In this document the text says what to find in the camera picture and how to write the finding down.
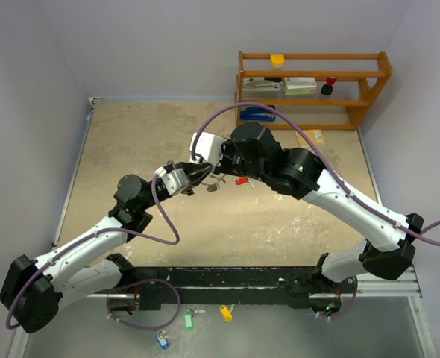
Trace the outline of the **red tag key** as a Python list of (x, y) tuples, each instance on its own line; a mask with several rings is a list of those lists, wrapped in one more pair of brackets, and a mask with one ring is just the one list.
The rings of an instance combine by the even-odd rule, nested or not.
[(235, 180), (235, 184), (237, 185), (237, 186), (240, 186), (240, 185), (243, 185), (243, 184), (249, 184), (252, 188), (254, 188), (254, 184), (253, 184), (253, 182), (252, 182), (252, 180), (250, 179), (250, 178), (248, 178), (248, 177), (240, 177), (240, 178), (237, 178), (236, 180)]

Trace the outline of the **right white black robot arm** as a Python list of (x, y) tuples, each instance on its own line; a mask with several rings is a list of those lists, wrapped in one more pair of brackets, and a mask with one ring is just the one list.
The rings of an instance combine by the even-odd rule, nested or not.
[(268, 128), (249, 122), (237, 127), (213, 157), (217, 172), (261, 181), (278, 194), (320, 207), (364, 237), (355, 247), (320, 257), (312, 279), (318, 290), (329, 292), (363, 273), (396, 280), (412, 265), (415, 247), (406, 230), (418, 231), (422, 218), (395, 213), (363, 195), (311, 151), (284, 149)]

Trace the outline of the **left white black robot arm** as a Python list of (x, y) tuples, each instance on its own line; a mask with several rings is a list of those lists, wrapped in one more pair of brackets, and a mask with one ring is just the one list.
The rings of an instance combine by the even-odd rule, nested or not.
[(5, 327), (35, 333), (72, 301), (103, 289), (132, 289), (131, 270), (110, 260), (96, 266), (90, 263), (133, 238), (144, 237), (153, 219), (149, 208), (157, 207), (166, 217), (162, 201), (192, 194), (212, 170), (208, 163), (179, 162), (160, 167), (151, 180), (123, 176), (113, 209), (87, 232), (34, 259), (23, 254), (10, 264), (0, 291), (0, 302), (7, 309)]

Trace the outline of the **large silver keyring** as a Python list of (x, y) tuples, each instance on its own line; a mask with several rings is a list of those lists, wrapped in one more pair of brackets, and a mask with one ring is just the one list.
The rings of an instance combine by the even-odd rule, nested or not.
[(226, 174), (215, 175), (213, 173), (208, 174), (205, 179), (202, 180), (202, 186), (214, 186), (219, 185), (220, 183), (226, 183), (225, 181)]

